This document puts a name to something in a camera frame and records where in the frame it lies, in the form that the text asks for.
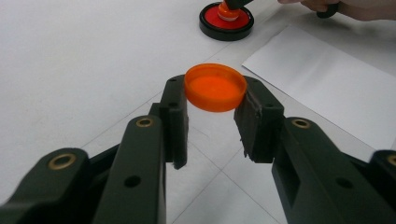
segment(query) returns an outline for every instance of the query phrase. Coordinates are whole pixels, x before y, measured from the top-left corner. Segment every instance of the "human hand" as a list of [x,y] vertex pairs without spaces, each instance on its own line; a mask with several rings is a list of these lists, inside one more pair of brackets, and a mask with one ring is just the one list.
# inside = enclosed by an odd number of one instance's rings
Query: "human hand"
[[281,4],[300,2],[316,12],[325,12],[330,4],[339,4],[338,12],[358,21],[396,21],[396,0],[278,0]]

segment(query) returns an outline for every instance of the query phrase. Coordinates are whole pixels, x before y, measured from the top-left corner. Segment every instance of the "red and black round object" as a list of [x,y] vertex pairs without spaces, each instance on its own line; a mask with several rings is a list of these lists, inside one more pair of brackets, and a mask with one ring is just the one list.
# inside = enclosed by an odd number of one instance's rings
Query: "red and black round object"
[[235,41],[248,36],[254,23],[250,11],[241,7],[239,17],[235,21],[225,21],[219,17],[219,5],[220,3],[212,3],[201,11],[201,31],[209,37],[223,41]]

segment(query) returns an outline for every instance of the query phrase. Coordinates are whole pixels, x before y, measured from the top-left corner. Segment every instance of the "black circular base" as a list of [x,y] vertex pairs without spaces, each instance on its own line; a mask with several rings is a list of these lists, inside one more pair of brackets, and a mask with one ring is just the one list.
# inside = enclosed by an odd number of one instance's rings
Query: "black circular base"
[[199,15],[199,27],[201,28],[201,31],[206,34],[209,37],[212,37],[217,40],[222,40],[222,41],[235,41],[235,40],[240,40],[245,37],[247,37],[253,27],[254,19],[253,16],[251,15],[250,11],[245,8],[241,7],[240,9],[243,10],[247,16],[248,16],[248,23],[238,29],[222,29],[217,26],[214,26],[210,24],[206,18],[205,14],[206,12],[212,8],[212,7],[218,7],[220,3],[212,3],[208,6],[206,6],[200,13]]

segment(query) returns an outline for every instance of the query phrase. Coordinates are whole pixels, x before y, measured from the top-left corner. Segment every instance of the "white paper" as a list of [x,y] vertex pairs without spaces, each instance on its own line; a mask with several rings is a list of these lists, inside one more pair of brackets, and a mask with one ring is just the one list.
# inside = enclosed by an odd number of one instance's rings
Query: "white paper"
[[243,65],[375,149],[396,137],[396,78],[289,26]]

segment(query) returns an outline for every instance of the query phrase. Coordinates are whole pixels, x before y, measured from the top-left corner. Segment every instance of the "orange plastic lid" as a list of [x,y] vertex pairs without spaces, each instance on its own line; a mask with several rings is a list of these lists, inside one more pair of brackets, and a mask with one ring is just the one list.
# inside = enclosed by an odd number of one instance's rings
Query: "orange plastic lid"
[[187,99],[193,105],[211,112],[224,112],[239,106],[247,82],[231,67],[202,63],[187,71],[184,89]]

